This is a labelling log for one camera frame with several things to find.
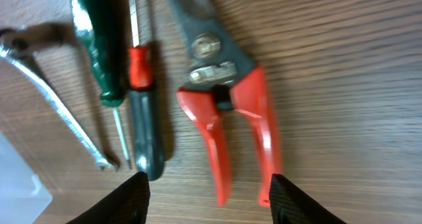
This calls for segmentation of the red handle pruning shears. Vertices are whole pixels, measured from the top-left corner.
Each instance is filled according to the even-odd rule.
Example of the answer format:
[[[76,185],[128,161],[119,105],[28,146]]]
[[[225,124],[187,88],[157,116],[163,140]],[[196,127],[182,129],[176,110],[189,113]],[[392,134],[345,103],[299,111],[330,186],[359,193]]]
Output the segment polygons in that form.
[[[270,205],[272,175],[282,172],[281,143],[263,67],[241,49],[211,0],[168,0],[189,56],[178,102],[201,133],[218,206],[231,194],[231,169],[222,112],[244,115],[255,138],[261,180],[258,203]]]

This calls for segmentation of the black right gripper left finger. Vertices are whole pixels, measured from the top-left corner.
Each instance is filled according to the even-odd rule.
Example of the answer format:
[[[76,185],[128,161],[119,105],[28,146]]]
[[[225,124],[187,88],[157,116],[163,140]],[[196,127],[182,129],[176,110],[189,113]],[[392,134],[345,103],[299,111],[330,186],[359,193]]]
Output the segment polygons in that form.
[[[137,172],[68,224],[145,224],[149,203],[148,175]]]

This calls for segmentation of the silver open-end wrench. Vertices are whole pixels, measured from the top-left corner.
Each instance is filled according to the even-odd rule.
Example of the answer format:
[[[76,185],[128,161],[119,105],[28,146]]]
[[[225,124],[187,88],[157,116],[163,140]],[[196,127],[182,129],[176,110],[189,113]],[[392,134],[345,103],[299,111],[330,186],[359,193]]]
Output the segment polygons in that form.
[[[36,26],[31,28],[1,29],[1,58],[19,70],[43,95],[66,126],[76,136],[94,159],[94,165],[101,170],[117,169],[93,143],[89,135],[63,103],[39,64],[35,60],[37,52],[64,42],[64,35],[56,26]]]

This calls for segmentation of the clear plastic container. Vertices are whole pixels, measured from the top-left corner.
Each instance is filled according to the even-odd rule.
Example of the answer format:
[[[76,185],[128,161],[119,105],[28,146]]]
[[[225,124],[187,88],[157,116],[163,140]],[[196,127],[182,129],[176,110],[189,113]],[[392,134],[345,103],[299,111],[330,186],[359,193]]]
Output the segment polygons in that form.
[[[33,223],[52,200],[39,176],[1,135],[1,222]]]

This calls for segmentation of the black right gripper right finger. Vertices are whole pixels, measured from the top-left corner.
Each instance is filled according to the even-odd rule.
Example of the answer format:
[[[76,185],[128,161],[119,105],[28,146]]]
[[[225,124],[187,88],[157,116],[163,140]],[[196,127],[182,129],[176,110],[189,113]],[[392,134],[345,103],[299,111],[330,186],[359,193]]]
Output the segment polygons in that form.
[[[269,191],[273,224],[346,224],[281,174],[273,174]]]

